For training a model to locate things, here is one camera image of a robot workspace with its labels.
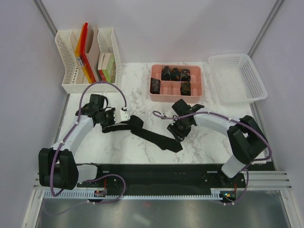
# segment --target gray floor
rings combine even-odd
[[[81,200],[45,199],[50,213]],[[83,204],[60,216],[40,211],[36,228],[289,228],[277,192],[247,192],[235,206],[207,200],[121,200],[107,205]]]

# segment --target pink basket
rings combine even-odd
[[[191,96],[181,95],[181,81],[162,81],[162,70],[165,66],[182,69],[188,69],[190,71],[190,83],[191,83]],[[160,94],[152,94],[150,91],[150,97],[152,101],[157,102],[177,102],[183,99],[186,103],[196,103],[200,100],[203,95],[203,80],[201,74],[201,68],[199,66],[188,66],[188,65],[158,65],[152,66],[151,78],[157,78],[161,81],[161,92]]]

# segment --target green book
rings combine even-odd
[[[114,83],[116,77],[116,64],[113,53],[105,53],[102,71],[107,82]]]

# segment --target marble tabletop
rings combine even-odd
[[[173,103],[153,102],[149,95],[151,67],[155,63],[123,64],[122,91],[128,102],[130,114],[144,121],[144,129],[173,138],[167,130],[170,123],[152,114],[153,110],[172,116]],[[197,65],[202,68],[204,79],[204,95],[199,104],[209,110],[229,117],[252,115],[249,104],[222,106],[216,95],[209,66],[206,62],[180,62],[172,65]],[[109,99],[109,106],[121,108],[124,105],[120,94],[103,94]],[[80,94],[71,94],[67,104],[59,138],[72,123],[79,106]],[[84,96],[83,105],[89,101],[90,94]],[[76,154],[76,163],[225,163],[232,151],[228,137],[205,127],[192,127],[188,137],[181,142],[183,150],[174,153],[161,150],[155,144],[131,134],[130,131],[102,133],[100,125],[96,125],[80,144]]]

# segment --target white basket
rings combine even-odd
[[[68,94],[82,93],[89,85],[84,72],[78,66],[74,50],[80,37],[81,30],[59,30],[55,37],[57,48],[60,52],[66,69],[62,86]],[[119,55],[116,36],[113,28],[100,28],[98,30],[98,45],[101,52],[114,53],[116,63],[115,85],[121,88],[122,63]],[[113,86],[97,84],[88,89],[87,93],[116,93]]]
[[[268,96],[248,55],[211,56],[208,63],[222,104],[252,103]]]

